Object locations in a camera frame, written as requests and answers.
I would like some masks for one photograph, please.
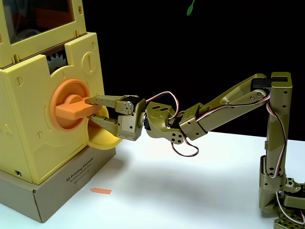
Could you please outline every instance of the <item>cardboard box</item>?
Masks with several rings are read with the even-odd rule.
[[[44,223],[115,154],[87,146],[40,185],[0,170],[0,203]]]

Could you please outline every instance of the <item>white table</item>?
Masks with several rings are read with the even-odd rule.
[[[258,207],[264,141],[211,132],[193,142],[199,155],[186,158],[143,131],[137,142],[120,143],[117,155],[46,223],[0,204],[0,228],[272,229],[277,214]],[[187,152],[183,145],[177,148]],[[286,173],[300,183],[304,149],[305,142],[288,142]],[[112,193],[92,193],[93,187]]]

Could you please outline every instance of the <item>black background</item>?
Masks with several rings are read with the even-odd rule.
[[[105,94],[148,99],[171,91],[184,110],[256,73],[290,72],[289,139],[305,140],[304,6],[196,0],[186,16],[191,3],[83,0],[87,31],[98,34]],[[158,102],[174,106],[170,95]],[[215,131],[266,136],[267,119],[262,106]]]

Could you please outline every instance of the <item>orange arrow sticker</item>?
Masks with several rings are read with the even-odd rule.
[[[107,194],[110,195],[112,190],[111,189],[103,189],[103,188],[91,188],[90,189],[91,192],[96,192],[96,193],[101,193],[101,194]]]

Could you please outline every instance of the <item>cable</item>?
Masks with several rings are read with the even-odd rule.
[[[276,192],[275,194],[276,194],[276,199],[277,199],[278,206],[280,207],[282,213],[283,213],[289,220],[291,220],[292,222],[294,222],[294,223],[296,223],[296,224],[299,224],[299,225],[305,225],[305,217],[304,217],[302,211],[300,210],[300,213],[301,213],[302,221],[303,221],[303,222],[299,222],[299,221],[296,221],[296,220],[292,219],[291,217],[289,217],[289,216],[286,214],[286,212],[284,211],[284,209],[283,209],[283,207],[282,207],[282,205],[281,205],[281,203],[280,203],[279,192]]]
[[[189,146],[192,146],[192,147],[194,147],[194,148],[197,149],[196,153],[191,154],[191,155],[183,155],[183,154],[179,153],[179,152],[175,149],[175,147],[173,146],[173,143],[172,143],[172,148],[173,148],[173,150],[174,150],[177,154],[179,154],[180,156],[185,156],[185,157],[193,157],[193,156],[196,156],[196,155],[199,153],[199,148],[196,147],[196,146],[193,146],[191,143],[189,143],[189,142],[187,141],[186,137],[184,137],[184,140],[185,140],[186,144],[188,144]]]
[[[218,111],[224,107],[240,107],[240,106],[252,106],[252,105],[256,105],[256,104],[260,104],[262,102],[265,102],[267,100],[270,99],[270,94],[268,94],[266,97],[256,101],[256,102],[253,102],[253,103],[250,103],[250,104],[237,104],[237,105],[230,105],[230,104],[225,104],[225,105],[221,105],[221,106],[218,106],[218,107],[215,107],[213,108],[212,110],[209,110],[208,112],[204,113],[202,116],[200,116],[199,118],[196,119],[196,122],[199,122],[201,119],[207,117],[208,115],[214,113],[215,111]]]
[[[283,156],[284,156],[284,152],[285,152],[285,149],[286,149],[287,137],[286,137],[286,133],[285,133],[285,130],[284,130],[283,122],[277,116],[277,114],[272,110],[271,105],[270,105],[270,101],[267,101],[267,111],[269,112],[269,114],[271,114],[272,116],[276,117],[279,120],[279,122],[281,124],[282,131],[283,131],[283,135],[284,135],[284,146],[283,146],[283,149],[281,151],[280,157],[278,159],[278,162],[277,162],[277,165],[276,165],[276,169],[275,169],[275,172],[274,172],[274,176],[270,176],[271,178],[277,178],[279,170],[280,170],[280,167],[281,167],[282,159],[283,159]]]
[[[169,119],[175,118],[175,117],[177,117],[177,115],[179,113],[179,102],[178,102],[178,99],[176,98],[176,96],[173,93],[171,93],[171,92],[162,92],[162,93],[159,93],[159,94],[155,95],[154,97],[146,100],[146,103],[149,103],[152,100],[155,100],[155,99],[157,99],[157,98],[159,98],[159,97],[161,97],[162,95],[165,95],[165,94],[171,94],[172,97],[175,99],[177,110],[176,110],[176,113],[174,114],[174,116],[170,117]]]

